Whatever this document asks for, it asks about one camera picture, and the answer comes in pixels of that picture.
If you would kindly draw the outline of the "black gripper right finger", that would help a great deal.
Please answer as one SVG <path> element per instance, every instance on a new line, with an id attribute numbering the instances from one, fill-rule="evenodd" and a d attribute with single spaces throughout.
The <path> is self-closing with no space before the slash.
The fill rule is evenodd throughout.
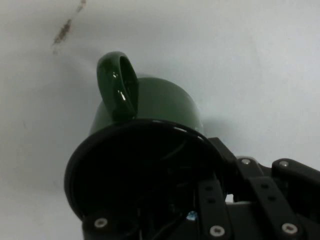
<path id="1" fill-rule="evenodd" d="M 213 177 L 197 186 L 202 240 L 317 240 L 320 172 L 289 158 L 236 157 L 217 137 Z"/>

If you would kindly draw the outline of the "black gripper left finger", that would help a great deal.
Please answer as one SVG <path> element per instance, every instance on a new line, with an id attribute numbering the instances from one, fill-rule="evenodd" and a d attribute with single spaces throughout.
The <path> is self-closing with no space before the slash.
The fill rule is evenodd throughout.
<path id="1" fill-rule="evenodd" d="M 98 211 L 82 220 L 85 240 L 138 240 L 139 221 L 135 215 Z"/>

